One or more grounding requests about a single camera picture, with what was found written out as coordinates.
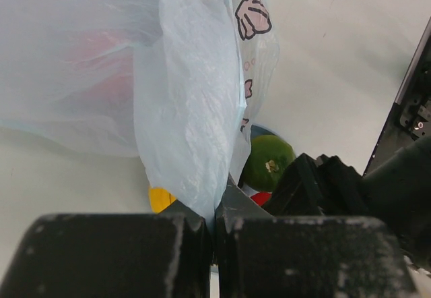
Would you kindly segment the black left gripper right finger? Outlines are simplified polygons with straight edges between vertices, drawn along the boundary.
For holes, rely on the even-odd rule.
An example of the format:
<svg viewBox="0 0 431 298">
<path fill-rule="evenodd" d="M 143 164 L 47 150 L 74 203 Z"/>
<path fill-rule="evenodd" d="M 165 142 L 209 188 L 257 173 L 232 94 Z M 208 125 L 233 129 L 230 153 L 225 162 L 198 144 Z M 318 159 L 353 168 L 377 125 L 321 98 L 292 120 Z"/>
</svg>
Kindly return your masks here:
<svg viewBox="0 0 431 298">
<path fill-rule="evenodd" d="M 371 216 L 273 216 L 232 181 L 216 210 L 223 297 L 416 297 L 399 240 Z"/>
</svg>

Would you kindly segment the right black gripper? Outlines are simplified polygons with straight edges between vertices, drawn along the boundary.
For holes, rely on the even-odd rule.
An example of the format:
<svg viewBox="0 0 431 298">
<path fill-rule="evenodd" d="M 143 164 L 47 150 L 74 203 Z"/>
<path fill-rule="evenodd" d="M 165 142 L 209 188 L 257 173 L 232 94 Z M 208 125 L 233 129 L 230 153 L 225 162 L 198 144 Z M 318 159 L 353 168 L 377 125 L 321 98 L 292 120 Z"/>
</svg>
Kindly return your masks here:
<svg viewBox="0 0 431 298">
<path fill-rule="evenodd" d="M 263 209 L 273 216 L 369 216 L 362 177 L 338 156 L 301 154 L 284 171 Z"/>
</svg>

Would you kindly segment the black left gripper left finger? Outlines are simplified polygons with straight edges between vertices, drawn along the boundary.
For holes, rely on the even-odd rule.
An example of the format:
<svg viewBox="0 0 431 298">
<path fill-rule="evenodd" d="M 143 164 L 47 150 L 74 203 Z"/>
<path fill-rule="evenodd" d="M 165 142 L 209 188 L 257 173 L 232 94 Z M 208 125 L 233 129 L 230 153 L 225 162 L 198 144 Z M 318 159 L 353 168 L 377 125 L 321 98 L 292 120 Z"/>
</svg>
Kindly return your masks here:
<svg viewBox="0 0 431 298">
<path fill-rule="evenodd" d="M 25 232 L 2 297 L 208 297 L 211 238 L 180 202 L 159 214 L 47 214 Z"/>
</svg>

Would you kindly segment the orange fake persimmon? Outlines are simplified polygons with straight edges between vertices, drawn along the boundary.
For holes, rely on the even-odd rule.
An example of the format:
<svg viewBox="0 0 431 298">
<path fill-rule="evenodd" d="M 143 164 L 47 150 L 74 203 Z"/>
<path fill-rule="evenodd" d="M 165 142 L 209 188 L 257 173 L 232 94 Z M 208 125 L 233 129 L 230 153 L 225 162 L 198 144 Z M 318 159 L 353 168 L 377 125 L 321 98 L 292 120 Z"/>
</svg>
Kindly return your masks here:
<svg viewBox="0 0 431 298">
<path fill-rule="evenodd" d="M 272 193 L 260 191 L 251 196 L 251 200 L 258 206 L 263 206 L 272 197 Z"/>
</svg>

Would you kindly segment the green yellow fake citrus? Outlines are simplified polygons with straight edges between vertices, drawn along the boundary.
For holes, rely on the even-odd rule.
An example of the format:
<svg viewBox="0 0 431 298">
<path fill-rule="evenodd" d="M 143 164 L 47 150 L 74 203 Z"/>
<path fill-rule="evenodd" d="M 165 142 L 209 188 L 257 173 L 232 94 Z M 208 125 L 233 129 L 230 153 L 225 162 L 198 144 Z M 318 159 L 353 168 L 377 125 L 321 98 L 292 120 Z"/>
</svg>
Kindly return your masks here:
<svg viewBox="0 0 431 298">
<path fill-rule="evenodd" d="M 273 192 L 286 168 L 295 161 L 293 148 L 275 135 L 251 140 L 251 153 L 242 171 L 243 182 L 259 192 Z"/>
</svg>

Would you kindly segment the yellow fake banana bunch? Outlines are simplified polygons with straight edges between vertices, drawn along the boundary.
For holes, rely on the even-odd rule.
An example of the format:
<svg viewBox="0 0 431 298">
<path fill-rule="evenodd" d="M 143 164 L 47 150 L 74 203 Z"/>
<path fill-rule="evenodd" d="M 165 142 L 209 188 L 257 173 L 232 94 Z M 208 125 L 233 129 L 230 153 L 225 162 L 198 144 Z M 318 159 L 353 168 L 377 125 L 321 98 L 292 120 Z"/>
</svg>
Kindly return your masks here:
<svg viewBox="0 0 431 298">
<path fill-rule="evenodd" d="M 148 196 L 152 211 L 156 214 L 161 213 L 176 201 L 176 197 L 161 187 L 150 187 Z"/>
</svg>

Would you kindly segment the light blue printed plastic bag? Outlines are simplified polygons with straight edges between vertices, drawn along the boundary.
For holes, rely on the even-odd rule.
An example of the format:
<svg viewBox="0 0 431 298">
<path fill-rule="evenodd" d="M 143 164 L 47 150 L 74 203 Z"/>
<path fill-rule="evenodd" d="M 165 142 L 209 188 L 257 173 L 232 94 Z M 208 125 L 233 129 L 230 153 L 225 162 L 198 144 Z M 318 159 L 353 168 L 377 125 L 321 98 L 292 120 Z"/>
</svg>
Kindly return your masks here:
<svg viewBox="0 0 431 298">
<path fill-rule="evenodd" d="M 120 30 L 133 100 L 93 115 L 67 55 Z M 211 220 L 238 181 L 279 58 L 267 0 L 1 0 L 1 125 L 80 152 L 140 157 L 154 187 Z"/>
</svg>

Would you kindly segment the red fake fruit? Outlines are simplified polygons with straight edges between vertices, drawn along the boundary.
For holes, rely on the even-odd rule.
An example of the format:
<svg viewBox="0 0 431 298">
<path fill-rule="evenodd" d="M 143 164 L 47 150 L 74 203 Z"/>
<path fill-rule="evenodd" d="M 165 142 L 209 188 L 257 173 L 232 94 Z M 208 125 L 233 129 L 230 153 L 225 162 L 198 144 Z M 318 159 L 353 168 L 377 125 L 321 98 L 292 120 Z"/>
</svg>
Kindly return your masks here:
<svg viewBox="0 0 431 298">
<path fill-rule="evenodd" d="M 93 115 L 113 117 L 133 100 L 133 49 L 120 30 L 77 33 L 67 60 L 78 73 L 83 90 L 73 97 Z"/>
</svg>

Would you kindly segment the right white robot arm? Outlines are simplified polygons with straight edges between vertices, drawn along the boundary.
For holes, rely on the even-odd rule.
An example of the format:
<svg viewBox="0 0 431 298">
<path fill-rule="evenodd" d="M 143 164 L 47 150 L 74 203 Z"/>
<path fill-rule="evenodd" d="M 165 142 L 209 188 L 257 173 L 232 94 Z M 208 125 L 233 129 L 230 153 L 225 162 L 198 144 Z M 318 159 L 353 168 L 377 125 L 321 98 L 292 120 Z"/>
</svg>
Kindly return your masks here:
<svg viewBox="0 0 431 298">
<path fill-rule="evenodd" d="M 263 205 L 273 216 L 371 216 L 416 268 L 430 270 L 430 138 L 401 148 L 361 176 L 338 156 L 300 155 Z"/>
</svg>

